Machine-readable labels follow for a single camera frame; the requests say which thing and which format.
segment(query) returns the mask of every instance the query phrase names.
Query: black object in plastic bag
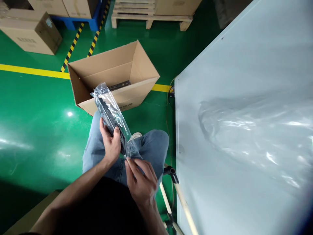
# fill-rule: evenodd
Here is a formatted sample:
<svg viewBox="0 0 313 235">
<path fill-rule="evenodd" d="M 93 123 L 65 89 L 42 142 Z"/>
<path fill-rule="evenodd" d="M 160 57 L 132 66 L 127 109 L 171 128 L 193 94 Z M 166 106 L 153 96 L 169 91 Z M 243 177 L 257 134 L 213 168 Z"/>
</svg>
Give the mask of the black object in plastic bag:
<svg viewBox="0 0 313 235">
<path fill-rule="evenodd" d="M 105 83 L 99 84 L 94 89 L 93 96 L 103 122 L 112 136 L 114 128 L 116 126 L 119 127 L 121 133 L 121 154 L 124 155 L 124 158 L 141 158 L 138 146 L 131 140 L 129 128 L 107 85 Z"/>
</svg>

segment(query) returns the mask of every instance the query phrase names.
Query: green epoxy floor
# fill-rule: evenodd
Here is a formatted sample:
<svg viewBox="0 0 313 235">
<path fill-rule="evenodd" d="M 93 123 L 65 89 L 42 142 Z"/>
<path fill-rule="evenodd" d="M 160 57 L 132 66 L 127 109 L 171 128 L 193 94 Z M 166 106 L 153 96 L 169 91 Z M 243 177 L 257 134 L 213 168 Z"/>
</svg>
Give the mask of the green epoxy floor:
<svg viewBox="0 0 313 235">
<path fill-rule="evenodd" d="M 160 74 L 157 84 L 169 85 L 220 33 L 211 0 L 203 0 L 186 32 L 178 22 L 120 21 L 111 27 L 111 3 L 93 55 L 139 40 Z M 0 64 L 60 71 L 76 35 L 56 24 L 63 42 L 55 56 L 24 52 L 0 31 Z M 85 58 L 95 33 L 85 24 L 70 61 Z M 131 132 L 167 131 L 164 92 L 151 91 L 142 105 L 123 112 Z M 82 173 L 82 155 L 92 117 L 75 106 L 69 80 L 0 70 L 0 234 L 56 189 L 64 189 Z M 168 107 L 175 167 L 175 116 Z M 167 164 L 170 164 L 170 149 Z M 170 204 L 171 179 L 163 178 Z M 161 195 L 157 203 L 162 218 L 166 208 Z"/>
</svg>

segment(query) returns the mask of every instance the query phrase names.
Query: plastic sheet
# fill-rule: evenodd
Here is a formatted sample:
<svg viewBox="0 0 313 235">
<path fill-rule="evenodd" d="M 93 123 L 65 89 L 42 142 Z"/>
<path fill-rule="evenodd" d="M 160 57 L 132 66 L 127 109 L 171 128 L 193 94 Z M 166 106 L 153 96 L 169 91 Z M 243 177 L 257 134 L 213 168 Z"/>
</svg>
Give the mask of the plastic sheet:
<svg viewBox="0 0 313 235">
<path fill-rule="evenodd" d="M 119 127 L 121 133 L 121 154 L 124 158 L 141 158 L 136 143 L 131 138 L 131 133 L 118 107 L 112 93 L 105 83 L 99 84 L 93 93 L 96 106 L 103 118 L 103 122 L 107 125 L 110 134 L 113 136 L 114 128 Z"/>
<path fill-rule="evenodd" d="M 281 183 L 289 192 L 311 184 L 312 86 L 237 99 L 202 102 L 205 138 L 239 163 Z"/>
</svg>

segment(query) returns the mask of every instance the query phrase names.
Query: yellow floor line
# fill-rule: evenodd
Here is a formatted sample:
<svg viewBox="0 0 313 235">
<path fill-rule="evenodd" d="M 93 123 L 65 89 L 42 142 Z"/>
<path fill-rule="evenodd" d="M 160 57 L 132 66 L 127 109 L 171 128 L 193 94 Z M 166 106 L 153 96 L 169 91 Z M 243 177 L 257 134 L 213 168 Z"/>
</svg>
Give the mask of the yellow floor line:
<svg viewBox="0 0 313 235">
<path fill-rule="evenodd" d="M 69 79 L 69 74 L 65 73 L 65 72 L 32 69 L 32 68 L 19 67 L 19 66 L 13 66 L 13 65 L 0 64 L 0 70 L 9 71 L 9 72 L 25 73 L 25 74 L 31 74 L 31 75 L 38 75 L 38 76 L 45 76 L 45 77 Z M 152 88 L 153 91 L 160 91 L 160 92 L 168 92 L 169 89 L 170 89 L 170 86 L 160 85 L 160 84 L 155 84 Z"/>
</svg>

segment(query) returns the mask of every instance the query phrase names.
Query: finger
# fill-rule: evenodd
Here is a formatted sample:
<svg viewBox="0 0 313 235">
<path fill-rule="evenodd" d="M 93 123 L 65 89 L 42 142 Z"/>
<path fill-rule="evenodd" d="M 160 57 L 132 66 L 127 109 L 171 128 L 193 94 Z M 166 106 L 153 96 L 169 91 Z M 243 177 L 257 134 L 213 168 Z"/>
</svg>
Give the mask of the finger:
<svg viewBox="0 0 313 235">
<path fill-rule="evenodd" d="M 143 160 L 140 159 L 135 159 L 134 162 L 142 169 L 142 171 L 144 172 L 144 174 L 146 175 L 146 177 L 149 180 L 154 180 L 154 176 L 150 170 L 150 167 L 148 166 L 148 164 L 146 162 L 144 162 Z"/>
<path fill-rule="evenodd" d="M 127 157 L 127 159 L 128 159 L 128 165 L 131 168 L 131 171 L 133 172 L 137 181 L 142 182 L 144 180 L 143 174 L 140 172 L 139 168 L 136 166 L 133 160 L 131 160 L 129 157 Z"/>
<path fill-rule="evenodd" d="M 103 118 L 102 117 L 100 118 L 100 124 L 99 125 L 100 125 L 100 132 L 101 132 L 103 139 L 110 137 L 111 135 L 110 135 L 110 132 L 108 130 L 108 127 L 103 124 Z"/>
<path fill-rule="evenodd" d="M 126 177 L 127 177 L 127 186 L 129 188 L 132 188 L 136 182 L 135 182 L 134 174 L 131 171 L 131 168 L 130 168 L 127 160 L 125 160 L 125 169 L 126 169 Z"/>
<path fill-rule="evenodd" d="M 149 166 L 149 168 L 150 168 L 150 170 L 151 170 L 151 173 L 152 173 L 154 179 L 157 181 L 157 176 L 156 176 L 156 173 L 154 172 L 154 169 L 153 169 L 151 163 L 148 162 L 148 161 L 146 161 L 146 160 L 143 160 L 143 161 L 148 164 L 148 166 Z"/>
<path fill-rule="evenodd" d="M 116 126 L 114 128 L 113 141 L 118 143 L 121 141 L 120 138 L 121 138 L 120 129 L 118 128 L 118 126 Z"/>
</svg>

